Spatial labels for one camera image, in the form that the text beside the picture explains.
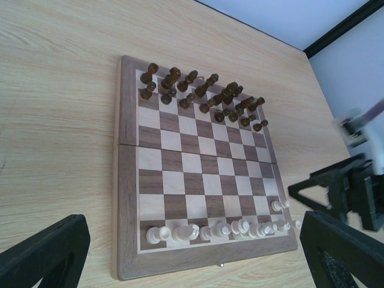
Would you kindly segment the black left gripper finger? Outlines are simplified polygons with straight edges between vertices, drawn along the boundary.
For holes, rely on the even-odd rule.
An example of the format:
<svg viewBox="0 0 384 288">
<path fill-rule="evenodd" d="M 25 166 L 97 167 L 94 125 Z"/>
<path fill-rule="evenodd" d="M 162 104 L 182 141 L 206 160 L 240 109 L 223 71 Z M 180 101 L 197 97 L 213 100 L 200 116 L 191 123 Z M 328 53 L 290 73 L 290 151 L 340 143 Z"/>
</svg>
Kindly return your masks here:
<svg viewBox="0 0 384 288">
<path fill-rule="evenodd" d="M 72 214 L 1 253 L 1 287 L 77 287 L 91 237 Z"/>
</svg>

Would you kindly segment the light rook corner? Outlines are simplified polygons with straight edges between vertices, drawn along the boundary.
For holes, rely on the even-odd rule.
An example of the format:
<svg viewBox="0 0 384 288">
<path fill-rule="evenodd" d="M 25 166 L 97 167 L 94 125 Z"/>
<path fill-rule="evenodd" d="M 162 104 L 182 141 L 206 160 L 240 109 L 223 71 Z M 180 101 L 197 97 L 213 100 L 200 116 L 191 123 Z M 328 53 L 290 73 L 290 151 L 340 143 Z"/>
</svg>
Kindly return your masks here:
<svg viewBox="0 0 384 288">
<path fill-rule="evenodd" d="M 146 233 L 146 239 L 150 244 L 155 245 L 161 241 L 166 241 L 171 235 L 171 229 L 167 226 L 151 227 Z"/>
</svg>

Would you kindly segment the light wooden king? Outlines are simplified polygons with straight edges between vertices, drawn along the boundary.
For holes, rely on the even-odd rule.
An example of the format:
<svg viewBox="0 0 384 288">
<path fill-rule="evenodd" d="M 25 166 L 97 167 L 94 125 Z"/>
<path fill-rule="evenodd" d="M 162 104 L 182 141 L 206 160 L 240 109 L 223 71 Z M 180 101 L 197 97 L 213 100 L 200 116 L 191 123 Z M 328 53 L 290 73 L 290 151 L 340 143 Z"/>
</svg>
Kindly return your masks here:
<svg viewBox="0 0 384 288">
<path fill-rule="evenodd" d="M 251 224 L 247 232 L 252 239 L 263 238 L 272 231 L 270 225 L 264 223 Z"/>
</svg>

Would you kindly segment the light pawn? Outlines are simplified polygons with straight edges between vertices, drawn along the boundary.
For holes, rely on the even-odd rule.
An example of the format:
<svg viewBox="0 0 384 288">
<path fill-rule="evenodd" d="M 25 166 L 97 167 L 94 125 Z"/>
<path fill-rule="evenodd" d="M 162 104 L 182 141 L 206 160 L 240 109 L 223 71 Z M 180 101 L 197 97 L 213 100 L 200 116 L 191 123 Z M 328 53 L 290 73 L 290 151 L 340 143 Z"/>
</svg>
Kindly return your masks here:
<svg viewBox="0 0 384 288">
<path fill-rule="evenodd" d="M 272 201 L 271 202 L 271 208 L 277 212 L 277 211 L 282 211 L 283 209 L 289 208 L 290 207 L 290 202 L 288 200 L 284 201 Z"/>
</svg>

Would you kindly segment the light piece row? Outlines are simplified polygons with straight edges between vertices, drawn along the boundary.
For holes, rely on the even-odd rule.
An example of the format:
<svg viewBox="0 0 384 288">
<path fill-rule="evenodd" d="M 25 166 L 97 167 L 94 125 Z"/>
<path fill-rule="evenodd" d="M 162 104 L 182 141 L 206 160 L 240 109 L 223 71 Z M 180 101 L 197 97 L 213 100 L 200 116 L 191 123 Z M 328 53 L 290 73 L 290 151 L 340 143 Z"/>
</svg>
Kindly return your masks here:
<svg viewBox="0 0 384 288">
<path fill-rule="evenodd" d="M 219 222 L 211 227 L 204 226 L 199 230 L 199 237 L 204 241 L 211 241 L 230 235 L 231 226 L 224 222 Z"/>
</svg>

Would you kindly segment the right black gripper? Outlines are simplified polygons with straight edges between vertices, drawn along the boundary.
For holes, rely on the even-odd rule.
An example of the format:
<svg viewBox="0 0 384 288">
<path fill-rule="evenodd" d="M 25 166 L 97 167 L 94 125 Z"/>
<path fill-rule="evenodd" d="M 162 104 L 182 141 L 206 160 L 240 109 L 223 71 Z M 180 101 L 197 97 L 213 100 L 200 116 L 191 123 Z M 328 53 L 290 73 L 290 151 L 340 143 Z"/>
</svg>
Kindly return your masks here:
<svg viewBox="0 0 384 288">
<path fill-rule="evenodd" d="M 358 287 L 356 278 L 383 287 L 383 243 L 344 224 L 354 212 L 365 230 L 383 226 L 383 175 L 372 160 L 339 161 L 288 186 L 288 194 L 314 210 L 305 213 L 299 238 L 316 287 Z"/>
</svg>

